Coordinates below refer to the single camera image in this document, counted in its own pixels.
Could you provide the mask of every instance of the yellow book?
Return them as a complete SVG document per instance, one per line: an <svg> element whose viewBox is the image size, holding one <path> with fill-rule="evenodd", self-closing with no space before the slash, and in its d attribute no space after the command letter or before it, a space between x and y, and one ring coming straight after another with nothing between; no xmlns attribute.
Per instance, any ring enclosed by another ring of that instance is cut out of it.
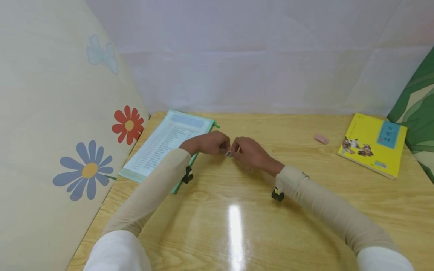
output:
<svg viewBox="0 0 434 271"><path fill-rule="evenodd" d="M384 176L398 177L407 127L356 113L338 155Z"/></svg>

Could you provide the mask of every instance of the wooden table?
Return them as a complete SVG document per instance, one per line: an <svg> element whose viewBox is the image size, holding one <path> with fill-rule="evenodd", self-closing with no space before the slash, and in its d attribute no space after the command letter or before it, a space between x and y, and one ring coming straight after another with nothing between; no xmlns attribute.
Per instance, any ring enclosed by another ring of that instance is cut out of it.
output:
<svg viewBox="0 0 434 271"><path fill-rule="evenodd" d="M336 155L351 116L197 115L216 119L231 138L255 138L380 224L415 270L432 270L434 187L407 148L392 181ZM152 115L131 155L164 116ZM315 133L330 143L313 140ZM273 200L259 172L203 154L193 170L193 181L166 198L140 235L153 270L357 270L350 249L295 203ZM107 221L137 185L118 177L69 270L83 269Z"/></svg>

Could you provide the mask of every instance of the white wall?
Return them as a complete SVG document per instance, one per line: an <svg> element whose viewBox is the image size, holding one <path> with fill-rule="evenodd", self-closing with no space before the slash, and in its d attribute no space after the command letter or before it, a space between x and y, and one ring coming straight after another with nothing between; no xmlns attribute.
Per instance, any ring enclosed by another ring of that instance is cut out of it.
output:
<svg viewBox="0 0 434 271"><path fill-rule="evenodd" d="M150 112L387 114L433 0L87 0Z"/></svg>
<svg viewBox="0 0 434 271"><path fill-rule="evenodd" d="M89 63L94 35L92 55L105 54L110 39L84 0L1 4L2 271L66 269L134 146L115 116L129 106L143 118L134 129L148 119L116 50Z"/></svg>

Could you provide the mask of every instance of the eraser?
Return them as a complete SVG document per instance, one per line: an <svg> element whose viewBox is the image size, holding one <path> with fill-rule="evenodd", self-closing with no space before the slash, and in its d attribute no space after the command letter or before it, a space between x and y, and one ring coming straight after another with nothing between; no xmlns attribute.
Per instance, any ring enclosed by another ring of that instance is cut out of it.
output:
<svg viewBox="0 0 434 271"><path fill-rule="evenodd" d="M329 143L329 139L323 136L322 134L316 134L314 138L319 142L323 143L324 145Z"/></svg>

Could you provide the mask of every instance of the person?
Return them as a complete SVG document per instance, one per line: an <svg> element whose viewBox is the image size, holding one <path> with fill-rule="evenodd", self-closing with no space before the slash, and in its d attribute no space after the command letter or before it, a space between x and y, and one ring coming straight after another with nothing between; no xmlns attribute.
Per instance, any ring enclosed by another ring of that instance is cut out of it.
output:
<svg viewBox="0 0 434 271"><path fill-rule="evenodd" d="M378 224L345 200L315 183L302 171L273 159L254 139L213 131L183 142L171 150L112 216L94 245L86 271L150 270L151 264L138 236L156 208L186 174L195 153L218 155L231 150L244 166L263 170L275 178L276 188L339 236L357 257L359 270L413 270Z"/></svg>

